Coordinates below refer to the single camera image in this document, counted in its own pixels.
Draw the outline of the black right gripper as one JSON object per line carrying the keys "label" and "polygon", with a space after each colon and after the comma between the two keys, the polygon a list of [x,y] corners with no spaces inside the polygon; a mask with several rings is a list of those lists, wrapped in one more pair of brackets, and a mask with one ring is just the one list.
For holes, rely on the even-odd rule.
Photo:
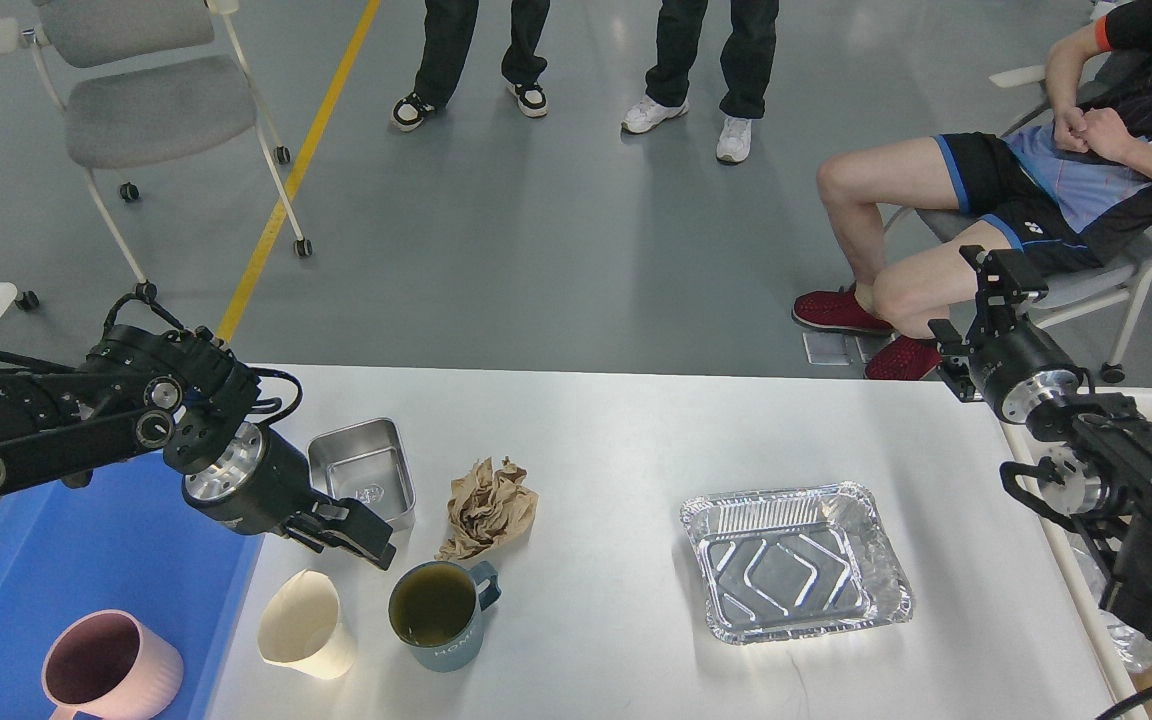
{"label": "black right gripper", "polygon": [[1083,370],[1028,318],[1049,293],[1046,279],[1018,250],[965,245],[958,253],[977,276],[973,327],[965,343],[952,320],[929,320],[937,376],[960,402],[983,402],[1007,424],[1032,425],[1083,386]]}

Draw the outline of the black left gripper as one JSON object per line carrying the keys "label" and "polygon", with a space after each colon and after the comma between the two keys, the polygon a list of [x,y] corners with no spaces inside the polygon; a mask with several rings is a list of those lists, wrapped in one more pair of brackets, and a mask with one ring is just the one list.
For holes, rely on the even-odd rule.
{"label": "black left gripper", "polygon": [[[356,498],[314,488],[306,457],[274,430],[243,420],[219,460],[182,480],[184,501],[241,536],[273,533],[314,553],[344,550],[385,571],[393,528]],[[316,506],[321,503],[321,516]]]}

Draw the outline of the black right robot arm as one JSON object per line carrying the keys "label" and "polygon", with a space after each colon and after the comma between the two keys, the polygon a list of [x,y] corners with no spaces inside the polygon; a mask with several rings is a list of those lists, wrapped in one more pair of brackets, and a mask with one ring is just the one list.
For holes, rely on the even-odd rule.
{"label": "black right robot arm", "polygon": [[940,373],[963,402],[982,401],[1058,454],[1034,465],[1005,462],[1006,492],[1083,539],[1098,570],[1098,606],[1152,639],[1152,420],[1134,397],[1098,392],[1026,306],[1047,286],[1024,255],[961,247],[977,276],[967,334],[929,324]]}

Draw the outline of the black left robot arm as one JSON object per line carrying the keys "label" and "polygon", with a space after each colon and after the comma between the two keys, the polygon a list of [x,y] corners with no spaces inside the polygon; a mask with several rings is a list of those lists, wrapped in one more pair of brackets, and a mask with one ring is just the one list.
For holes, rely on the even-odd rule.
{"label": "black left robot arm", "polygon": [[308,461],[274,424],[293,404],[223,338],[188,328],[138,285],[116,300],[78,366],[0,351],[0,497],[157,452],[182,475],[184,501],[241,536],[271,533],[344,550],[388,569],[392,526],[355,498],[312,486]]}

